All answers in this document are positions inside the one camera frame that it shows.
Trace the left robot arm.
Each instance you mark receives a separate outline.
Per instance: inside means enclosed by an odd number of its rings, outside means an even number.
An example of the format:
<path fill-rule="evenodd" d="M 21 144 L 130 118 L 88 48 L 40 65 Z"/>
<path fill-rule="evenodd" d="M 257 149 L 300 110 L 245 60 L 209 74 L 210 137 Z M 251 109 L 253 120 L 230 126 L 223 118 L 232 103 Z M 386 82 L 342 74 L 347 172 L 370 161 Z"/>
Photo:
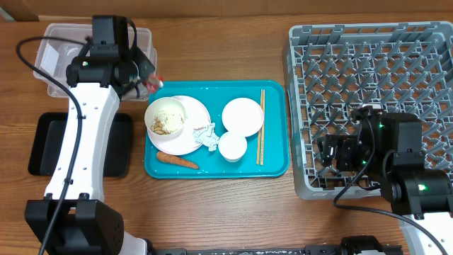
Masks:
<path fill-rule="evenodd" d="M 93 17 L 92 34 L 61 85 L 69 109 L 54 173 L 43 198 L 25 207 L 41 254 L 153 253 L 149 240 L 125 231 L 122 215 L 105 204 L 103 194 L 109 134 L 121 99 L 153 71 L 129 18 Z"/>

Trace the red foil wrapper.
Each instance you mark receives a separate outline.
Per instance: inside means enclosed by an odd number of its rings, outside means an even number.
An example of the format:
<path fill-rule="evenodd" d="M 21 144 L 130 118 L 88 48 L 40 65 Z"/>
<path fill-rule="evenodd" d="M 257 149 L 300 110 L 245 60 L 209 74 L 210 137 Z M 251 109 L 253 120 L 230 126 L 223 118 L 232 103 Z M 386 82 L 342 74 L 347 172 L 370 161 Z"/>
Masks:
<path fill-rule="evenodd" d="M 150 74 L 144 82 L 144 85 L 147 87 L 149 93 L 155 94 L 158 90 L 164 87 L 164 82 L 163 79 L 159 78 L 157 75 Z"/>

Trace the white napkin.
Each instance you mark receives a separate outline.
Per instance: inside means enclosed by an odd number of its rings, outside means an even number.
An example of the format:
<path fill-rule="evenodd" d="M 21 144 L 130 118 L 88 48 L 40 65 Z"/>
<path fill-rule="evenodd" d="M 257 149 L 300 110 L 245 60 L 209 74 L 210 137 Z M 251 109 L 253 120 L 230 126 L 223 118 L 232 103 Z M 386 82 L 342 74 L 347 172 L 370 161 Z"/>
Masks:
<path fill-rule="evenodd" d="M 214 129 L 215 124 L 210 123 L 193 131 L 195 141 L 206 146 L 209 152 L 214 152 L 219 144 L 219 137 L 215 134 Z"/>

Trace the white cup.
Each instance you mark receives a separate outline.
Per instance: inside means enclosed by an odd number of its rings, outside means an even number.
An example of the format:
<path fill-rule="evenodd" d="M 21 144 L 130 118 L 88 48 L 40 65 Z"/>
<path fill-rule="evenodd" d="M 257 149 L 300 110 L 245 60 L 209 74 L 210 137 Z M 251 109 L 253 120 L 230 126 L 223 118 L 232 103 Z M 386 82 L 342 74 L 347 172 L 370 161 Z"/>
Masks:
<path fill-rule="evenodd" d="M 246 138 L 235 132 L 226 132 L 219 138 L 219 152 L 228 162 L 239 161 L 247 147 Z"/>

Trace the small pink bowl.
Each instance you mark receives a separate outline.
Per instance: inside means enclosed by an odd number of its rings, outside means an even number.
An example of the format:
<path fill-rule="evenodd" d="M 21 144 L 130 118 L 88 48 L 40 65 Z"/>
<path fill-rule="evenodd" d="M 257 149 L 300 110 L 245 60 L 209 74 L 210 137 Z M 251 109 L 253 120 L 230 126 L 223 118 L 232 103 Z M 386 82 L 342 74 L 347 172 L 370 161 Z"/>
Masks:
<path fill-rule="evenodd" d="M 262 128 L 264 119 L 260 104 L 249 98 L 235 98 L 222 111 L 222 124 L 226 130 L 244 137 L 256 134 Z"/>

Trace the cream bowl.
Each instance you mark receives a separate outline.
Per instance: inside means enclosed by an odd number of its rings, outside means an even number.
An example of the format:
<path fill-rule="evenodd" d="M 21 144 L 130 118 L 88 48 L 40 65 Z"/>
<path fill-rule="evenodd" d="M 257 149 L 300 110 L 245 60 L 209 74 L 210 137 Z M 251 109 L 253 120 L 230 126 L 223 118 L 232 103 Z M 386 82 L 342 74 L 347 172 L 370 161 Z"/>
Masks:
<path fill-rule="evenodd" d="M 150 103 L 144 114 L 147 130 L 157 137 L 177 137 L 186 121 L 185 106 L 176 98 L 163 97 Z"/>

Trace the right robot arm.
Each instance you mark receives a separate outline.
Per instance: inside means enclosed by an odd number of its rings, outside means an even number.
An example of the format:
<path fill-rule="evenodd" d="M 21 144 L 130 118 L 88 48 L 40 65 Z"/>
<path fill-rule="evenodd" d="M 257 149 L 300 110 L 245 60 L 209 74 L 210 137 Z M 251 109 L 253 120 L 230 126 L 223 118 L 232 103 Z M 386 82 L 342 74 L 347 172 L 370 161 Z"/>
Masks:
<path fill-rule="evenodd" d="M 333 199 L 334 206 L 397 219 L 414 254 L 451 254 L 452 182 L 443 170 L 425 168 L 421 120 L 371 106 L 354 109 L 351 118 L 360 124 L 356 135 L 317 140 L 323 166 L 355 172 Z M 390 203 L 390 211 L 338 202 L 363 176 L 374 182 L 372 189 Z"/>

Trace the rice and food scraps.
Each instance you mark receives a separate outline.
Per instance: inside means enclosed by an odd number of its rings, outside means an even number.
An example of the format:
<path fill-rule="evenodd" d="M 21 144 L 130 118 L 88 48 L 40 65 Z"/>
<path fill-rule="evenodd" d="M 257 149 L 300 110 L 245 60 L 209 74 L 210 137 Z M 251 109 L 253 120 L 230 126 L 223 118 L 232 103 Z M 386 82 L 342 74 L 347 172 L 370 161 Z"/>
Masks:
<path fill-rule="evenodd" d="M 160 110 L 154 116 L 151 131 L 157 135 L 172 135 L 182 128 L 184 122 L 185 118 L 180 112 Z"/>

